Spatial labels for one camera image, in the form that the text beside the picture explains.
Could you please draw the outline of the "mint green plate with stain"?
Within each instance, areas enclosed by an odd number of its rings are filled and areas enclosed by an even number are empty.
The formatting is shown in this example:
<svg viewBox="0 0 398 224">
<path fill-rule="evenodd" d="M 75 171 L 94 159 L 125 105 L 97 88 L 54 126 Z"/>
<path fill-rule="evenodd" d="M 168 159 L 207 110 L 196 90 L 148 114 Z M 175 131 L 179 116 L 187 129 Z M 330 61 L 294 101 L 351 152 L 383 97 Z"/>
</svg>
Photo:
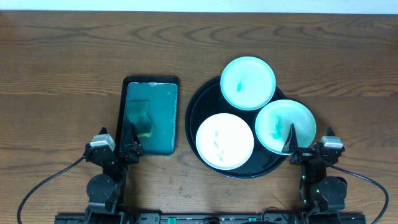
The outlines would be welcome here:
<svg viewBox="0 0 398 224">
<path fill-rule="evenodd" d="M 291 124 L 298 146 L 309 147 L 317 132 L 315 118 L 307 107 L 294 100 L 276 100 L 265 105 L 256 117 L 255 133 L 266 149 L 283 155 Z"/>
</svg>

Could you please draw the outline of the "yellow green sponge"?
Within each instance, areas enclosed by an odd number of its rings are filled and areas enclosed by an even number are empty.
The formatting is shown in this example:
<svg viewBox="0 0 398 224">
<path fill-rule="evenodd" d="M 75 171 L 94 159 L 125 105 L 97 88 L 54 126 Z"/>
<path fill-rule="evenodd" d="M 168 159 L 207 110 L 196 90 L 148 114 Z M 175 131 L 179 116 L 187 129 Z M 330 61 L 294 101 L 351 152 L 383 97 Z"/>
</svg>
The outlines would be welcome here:
<svg viewBox="0 0 398 224">
<path fill-rule="evenodd" d="M 153 132 L 152 121 L 148 115 L 148 101 L 131 101 L 127 104 L 126 115 L 134 125 L 139 138 L 150 137 Z"/>
</svg>

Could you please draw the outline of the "white plate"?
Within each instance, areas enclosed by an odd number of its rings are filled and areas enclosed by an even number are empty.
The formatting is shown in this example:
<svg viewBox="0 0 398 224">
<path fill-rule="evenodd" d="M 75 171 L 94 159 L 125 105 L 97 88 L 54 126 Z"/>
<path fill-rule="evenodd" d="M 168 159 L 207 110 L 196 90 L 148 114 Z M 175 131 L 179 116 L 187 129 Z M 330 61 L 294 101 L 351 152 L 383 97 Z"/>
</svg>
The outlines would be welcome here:
<svg viewBox="0 0 398 224">
<path fill-rule="evenodd" d="M 242 118 L 229 113 L 210 116 L 199 126 L 195 145 L 210 167 L 232 170 L 248 161 L 254 150 L 254 135 Z"/>
</svg>

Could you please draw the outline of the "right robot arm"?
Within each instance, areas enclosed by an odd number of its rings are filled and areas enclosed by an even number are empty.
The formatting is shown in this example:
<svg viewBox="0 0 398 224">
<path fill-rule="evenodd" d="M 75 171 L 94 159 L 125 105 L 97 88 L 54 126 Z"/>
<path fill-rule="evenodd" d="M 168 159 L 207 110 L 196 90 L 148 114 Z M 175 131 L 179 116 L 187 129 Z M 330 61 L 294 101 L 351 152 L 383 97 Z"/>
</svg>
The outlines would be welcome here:
<svg viewBox="0 0 398 224">
<path fill-rule="evenodd" d="M 336 164 L 344 151 L 341 139 L 331 128 L 312 148 L 300 147 L 295 126 L 290 125 L 282 152 L 291 155 L 290 164 L 302 167 L 299 199 L 305 205 L 289 218 L 290 223 L 340 222 L 337 213 L 345 208 L 348 184 L 342 177 L 328 176 L 326 168 Z"/>
</svg>

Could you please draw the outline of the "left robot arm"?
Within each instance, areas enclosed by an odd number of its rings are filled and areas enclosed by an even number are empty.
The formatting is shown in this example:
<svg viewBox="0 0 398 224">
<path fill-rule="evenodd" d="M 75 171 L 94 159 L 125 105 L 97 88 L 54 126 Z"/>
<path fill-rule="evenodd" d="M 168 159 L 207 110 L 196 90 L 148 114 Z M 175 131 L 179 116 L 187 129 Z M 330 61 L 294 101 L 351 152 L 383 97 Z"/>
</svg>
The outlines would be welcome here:
<svg viewBox="0 0 398 224">
<path fill-rule="evenodd" d="M 106 128 L 102 128 L 86 144 L 83 156 L 102 168 L 86 187 L 89 197 L 85 223 L 134 223 L 134 215 L 124 206 L 124 190 L 128 166 L 139 163 L 144 149 L 135 126 L 130 124 L 130 140 L 126 146 L 117 146 Z"/>
</svg>

